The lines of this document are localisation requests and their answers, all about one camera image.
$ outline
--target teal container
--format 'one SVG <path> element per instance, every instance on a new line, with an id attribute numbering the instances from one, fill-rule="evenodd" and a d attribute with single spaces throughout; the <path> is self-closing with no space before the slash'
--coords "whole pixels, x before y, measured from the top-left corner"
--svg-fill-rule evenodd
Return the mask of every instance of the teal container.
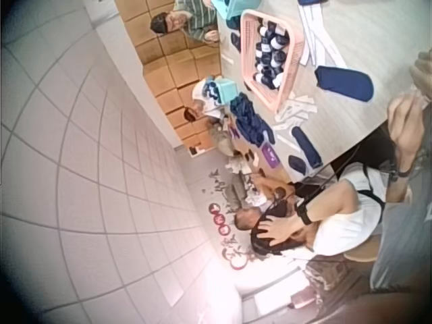
<path id="1" fill-rule="evenodd" d="M 261 0 L 229 0 L 228 6 L 225 0 L 211 0 L 217 12 L 224 20 L 231 19 L 242 14 L 245 9 L 256 9 Z"/>
<path id="2" fill-rule="evenodd" d="M 222 105 L 228 105 L 232 99 L 237 97 L 238 90 L 234 81 L 222 78 L 215 80 L 215 83 L 219 90 L 219 98 Z"/>

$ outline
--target striped shirt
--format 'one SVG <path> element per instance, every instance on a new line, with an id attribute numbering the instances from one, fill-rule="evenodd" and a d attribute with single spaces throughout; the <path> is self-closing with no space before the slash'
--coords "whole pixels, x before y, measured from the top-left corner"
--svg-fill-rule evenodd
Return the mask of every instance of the striped shirt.
<path id="1" fill-rule="evenodd" d="M 174 10 L 184 10 L 192 14 L 187 26 L 182 30 L 190 38 L 205 41 L 204 35 L 215 29 L 216 10 L 207 8 L 203 0 L 175 0 Z"/>

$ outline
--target red circle sticker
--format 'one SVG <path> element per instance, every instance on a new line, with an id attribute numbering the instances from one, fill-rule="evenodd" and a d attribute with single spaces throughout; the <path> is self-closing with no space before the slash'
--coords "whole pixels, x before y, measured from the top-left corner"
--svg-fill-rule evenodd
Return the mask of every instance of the red circle sticker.
<path id="1" fill-rule="evenodd" d="M 213 222 L 218 226 L 223 225 L 225 223 L 225 216 L 222 214 L 217 214 L 213 216 Z"/>
<path id="2" fill-rule="evenodd" d="M 220 211 L 221 211 L 221 207 L 218 204 L 212 203 L 209 205 L 209 212 L 211 214 L 216 215 L 216 214 L 219 214 Z"/>
<path id="3" fill-rule="evenodd" d="M 219 234 L 222 236 L 227 236 L 231 232 L 231 227 L 227 224 L 220 225 L 217 229 L 219 231 Z"/>

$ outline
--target pink plastic basket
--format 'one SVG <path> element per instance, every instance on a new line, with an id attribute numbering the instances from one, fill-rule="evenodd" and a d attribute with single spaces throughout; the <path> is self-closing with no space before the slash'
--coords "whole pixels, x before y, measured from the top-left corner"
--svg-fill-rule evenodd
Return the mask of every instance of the pink plastic basket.
<path id="1" fill-rule="evenodd" d="M 257 18 L 269 20 L 284 27 L 290 35 L 290 45 L 283 50 L 287 54 L 285 68 L 283 69 L 283 79 L 278 90 L 270 90 L 265 85 L 256 82 L 253 75 L 257 72 L 255 68 L 255 45 L 261 40 L 257 31 L 259 22 Z M 242 13 L 240 22 L 242 35 L 242 74 L 247 85 L 254 94 L 260 98 L 268 109 L 276 112 L 279 105 L 288 99 L 294 81 L 296 79 L 298 62 L 302 56 L 304 37 L 302 32 L 294 30 L 285 20 L 275 18 L 265 13 L 247 9 Z"/>

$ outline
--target cardboard box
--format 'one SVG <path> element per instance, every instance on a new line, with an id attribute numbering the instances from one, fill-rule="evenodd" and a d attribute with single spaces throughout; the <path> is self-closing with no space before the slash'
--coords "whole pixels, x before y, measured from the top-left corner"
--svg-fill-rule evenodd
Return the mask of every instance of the cardboard box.
<path id="1" fill-rule="evenodd" d="M 160 14 L 161 12 L 170 12 L 170 11 L 172 11 L 174 9 L 174 2 L 173 1 L 169 1 L 169 2 L 170 2 L 170 4 L 168 4 L 168 5 L 162 5 L 161 7 L 158 7 L 157 9 L 152 9 L 150 11 L 150 16 L 153 18 L 156 15 Z"/>
<path id="2" fill-rule="evenodd" d="M 162 5 L 167 5 L 168 3 L 173 3 L 173 0 L 147 0 L 150 10 L 161 7 Z"/>
<path id="3" fill-rule="evenodd" d="M 163 57 L 162 48 L 157 38 L 141 44 L 135 49 L 142 64 L 148 64 Z"/>
<path id="4" fill-rule="evenodd" d="M 187 123 L 183 126 L 176 128 L 175 132 L 182 140 L 187 137 L 191 137 L 192 135 L 195 135 L 194 128 L 192 127 L 191 123 Z"/>
<path id="5" fill-rule="evenodd" d="M 198 138 L 197 135 L 193 135 L 191 137 L 183 139 L 183 144 L 188 149 L 190 147 L 196 147 L 196 146 L 198 146 L 200 144 L 200 139 Z"/>
<path id="6" fill-rule="evenodd" d="M 205 45 L 205 43 L 200 42 L 199 40 L 196 40 L 195 38 L 191 38 L 191 37 L 187 37 L 185 35 L 186 38 L 186 45 L 188 46 L 189 49 L 195 49 L 197 47 L 201 47 L 203 45 Z"/>
<path id="7" fill-rule="evenodd" d="M 149 10 L 146 0 L 115 0 L 115 4 L 124 22 Z"/>
<path id="8" fill-rule="evenodd" d="M 150 22 L 150 14 L 144 13 L 124 24 L 135 47 L 156 38 L 156 34 L 150 29 Z"/>
<path id="9" fill-rule="evenodd" d="M 181 30 L 159 37 L 159 42 L 161 42 L 162 51 L 165 55 L 171 55 L 186 49 L 186 41 Z"/>
<path id="10" fill-rule="evenodd" d="M 199 148 L 202 150 L 209 150 L 213 147 L 213 142 L 211 141 L 210 134 L 208 131 L 202 132 L 198 134 L 198 138 L 200 140 Z"/>
<path id="11" fill-rule="evenodd" d="M 183 114 L 184 114 L 184 108 L 178 109 L 176 111 L 173 111 L 172 113 L 167 114 L 167 118 L 174 128 L 177 128 L 189 122 L 186 119 L 184 119 Z"/>
<path id="12" fill-rule="evenodd" d="M 202 46 L 192 50 L 196 70 L 200 79 L 216 76 L 221 73 L 221 58 L 219 48 Z"/>
<path id="13" fill-rule="evenodd" d="M 155 97 L 176 87 L 164 57 L 144 65 L 143 74 Z"/>
<path id="14" fill-rule="evenodd" d="M 194 121 L 192 123 L 192 127 L 194 128 L 195 134 L 207 131 L 207 122 L 209 121 L 208 117 L 203 117 Z"/>
<path id="15" fill-rule="evenodd" d="M 185 49 L 179 53 L 168 55 L 167 61 L 177 87 L 198 81 L 195 60 L 190 50 Z"/>
<path id="16" fill-rule="evenodd" d="M 184 86 L 183 88 L 178 89 L 178 93 L 180 98 L 182 99 L 183 106 L 192 107 L 192 91 L 198 82 L 193 84 L 189 84 L 188 86 Z"/>
<path id="17" fill-rule="evenodd" d="M 170 90 L 161 94 L 156 98 L 159 106 L 161 106 L 164 113 L 170 113 L 180 107 L 183 107 L 183 102 L 178 94 L 177 89 Z"/>

